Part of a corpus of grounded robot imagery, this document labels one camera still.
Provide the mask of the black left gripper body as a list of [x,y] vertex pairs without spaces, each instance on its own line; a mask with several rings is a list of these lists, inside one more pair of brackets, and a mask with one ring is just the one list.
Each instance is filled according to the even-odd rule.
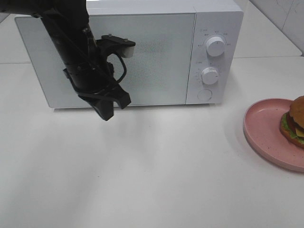
[[112,75],[88,62],[65,63],[64,73],[74,91],[83,100],[113,99],[119,84]]

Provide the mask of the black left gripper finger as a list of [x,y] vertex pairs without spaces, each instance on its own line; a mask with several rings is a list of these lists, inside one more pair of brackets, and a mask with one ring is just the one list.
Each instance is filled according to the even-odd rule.
[[118,104],[121,109],[126,108],[131,103],[130,95],[119,85],[112,88],[112,99]]
[[114,115],[115,99],[107,95],[84,94],[82,99],[85,100],[96,113],[105,121],[108,121]]

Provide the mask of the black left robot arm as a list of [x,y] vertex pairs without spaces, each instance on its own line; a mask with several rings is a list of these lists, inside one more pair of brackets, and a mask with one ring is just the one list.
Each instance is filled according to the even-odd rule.
[[78,97],[105,121],[114,115],[114,103],[124,109],[130,95],[119,85],[127,68],[123,52],[136,43],[112,35],[95,40],[84,0],[2,0],[0,11],[39,18],[48,32]]

